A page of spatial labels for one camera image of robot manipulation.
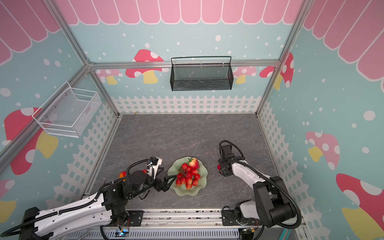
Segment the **red yellow fake apple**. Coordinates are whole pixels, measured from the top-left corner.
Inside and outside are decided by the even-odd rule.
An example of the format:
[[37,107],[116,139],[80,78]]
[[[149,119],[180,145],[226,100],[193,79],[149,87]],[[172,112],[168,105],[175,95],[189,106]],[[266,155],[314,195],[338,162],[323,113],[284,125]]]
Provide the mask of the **red yellow fake apple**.
[[189,159],[189,166],[192,169],[199,169],[200,168],[199,161],[196,158],[190,158]]

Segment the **orange red fake mango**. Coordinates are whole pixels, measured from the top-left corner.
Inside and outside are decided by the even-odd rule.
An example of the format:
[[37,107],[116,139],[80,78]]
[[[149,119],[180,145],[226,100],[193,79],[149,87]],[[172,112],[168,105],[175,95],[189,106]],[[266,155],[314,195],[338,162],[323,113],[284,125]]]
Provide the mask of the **orange red fake mango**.
[[126,172],[126,171],[123,171],[123,172],[121,172],[121,173],[119,174],[119,178],[120,178],[120,179],[123,179],[123,181],[125,181],[125,180],[126,180],[126,179],[125,179],[126,175],[127,175],[127,172]]

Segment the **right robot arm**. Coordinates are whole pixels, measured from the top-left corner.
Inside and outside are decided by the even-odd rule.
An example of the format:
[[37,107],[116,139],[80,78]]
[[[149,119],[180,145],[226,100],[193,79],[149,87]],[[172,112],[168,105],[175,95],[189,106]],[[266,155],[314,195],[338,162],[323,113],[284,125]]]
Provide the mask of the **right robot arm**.
[[254,200],[237,203],[233,210],[222,210],[223,219],[233,219],[239,225],[260,224],[265,228],[280,226],[296,229],[302,224],[298,204],[289,195],[279,176],[270,177],[248,164],[243,152],[228,140],[219,143],[219,173],[224,177],[236,176],[254,193]]

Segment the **fake strawberry bunch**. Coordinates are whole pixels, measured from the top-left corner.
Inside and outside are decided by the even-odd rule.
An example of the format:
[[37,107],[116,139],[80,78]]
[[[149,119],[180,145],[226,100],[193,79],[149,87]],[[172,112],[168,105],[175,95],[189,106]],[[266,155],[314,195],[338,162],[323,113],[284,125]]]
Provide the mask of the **fake strawberry bunch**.
[[189,163],[183,163],[177,174],[176,186],[185,186],[187,190],[196,187],[202,178],[199,169],[192,169],[190,168]]

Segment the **light green wavy fruit bowl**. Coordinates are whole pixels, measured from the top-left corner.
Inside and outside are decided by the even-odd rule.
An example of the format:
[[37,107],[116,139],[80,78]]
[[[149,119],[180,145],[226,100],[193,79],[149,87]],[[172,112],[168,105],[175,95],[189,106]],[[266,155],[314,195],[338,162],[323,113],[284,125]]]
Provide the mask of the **light green wavy fruit bowl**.
[[[182,166],[182,164],[189,163],[190,158],[194,158],[194,157],[184,157],[176,160],[171,166],[171,168],[168,170],[168,176],[177,175],[179,173],[179,168]],[[199,172],[202,176],[202,178],[199,181],[199,184],[196,187],[192,187],[190,190],[187,190],[185,186],[177,187],[176,180],[175,180],[175,182],[171,186],[171,189],[173,189],[178,196],[186,196],[186,195],[195,196],[201,189],[203,189],[207,185],[208,170],[205,168],[205,166],[200,160],[198,161],[200,164]]]

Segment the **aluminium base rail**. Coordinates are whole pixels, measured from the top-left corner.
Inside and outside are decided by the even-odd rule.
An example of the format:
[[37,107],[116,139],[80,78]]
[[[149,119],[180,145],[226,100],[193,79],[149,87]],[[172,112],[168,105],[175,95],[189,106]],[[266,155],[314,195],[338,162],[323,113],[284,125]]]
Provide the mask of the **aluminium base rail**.
[[295,233],[278,225],[270,229],[260,220],[242,219],[229,207],[211,209],[129,210],[121,227],[104,227],[109,240],[288,240]]

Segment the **black mesh wall basket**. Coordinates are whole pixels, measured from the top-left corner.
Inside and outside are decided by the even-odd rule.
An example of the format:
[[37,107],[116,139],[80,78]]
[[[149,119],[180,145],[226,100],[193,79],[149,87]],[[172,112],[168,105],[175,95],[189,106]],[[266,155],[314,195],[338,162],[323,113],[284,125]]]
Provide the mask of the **black mesh wall basket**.
[[231,90],[234,82],[232,57],[171,58],[170,84],[173,91]]

